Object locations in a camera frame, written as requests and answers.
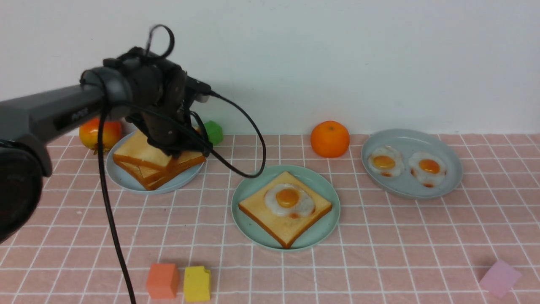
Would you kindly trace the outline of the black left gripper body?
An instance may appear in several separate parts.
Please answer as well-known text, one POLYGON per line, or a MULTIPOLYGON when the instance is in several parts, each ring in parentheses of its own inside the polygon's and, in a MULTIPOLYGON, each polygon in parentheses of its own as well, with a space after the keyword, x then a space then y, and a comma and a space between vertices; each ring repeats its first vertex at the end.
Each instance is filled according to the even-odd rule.
POLYGON ((128 90, 127 122, 147 137, 147 142, 164 154, 179 157, 181 152, 208 154, 208 135, 197 133, 192 119, 201 118, 185 101, 189 75, 164 55, 133 47, 117 58, 106 58, 103 66, 119 73, 128 90))

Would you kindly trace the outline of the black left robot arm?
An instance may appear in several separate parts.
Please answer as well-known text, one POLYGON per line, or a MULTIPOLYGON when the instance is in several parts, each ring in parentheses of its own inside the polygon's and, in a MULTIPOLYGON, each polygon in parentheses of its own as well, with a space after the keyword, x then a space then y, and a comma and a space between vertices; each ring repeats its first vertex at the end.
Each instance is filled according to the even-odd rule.
POLYGON ((205 102, 210 92, 210 85, 178 64, 134 47, 104 59, 79 84, 1 102, 1 241, 21 229, 38 206, 43 178, 53 171, 47 144, 118 103, 107 119, 127 119, 166 155, 203 151, 190 106, 205 102))

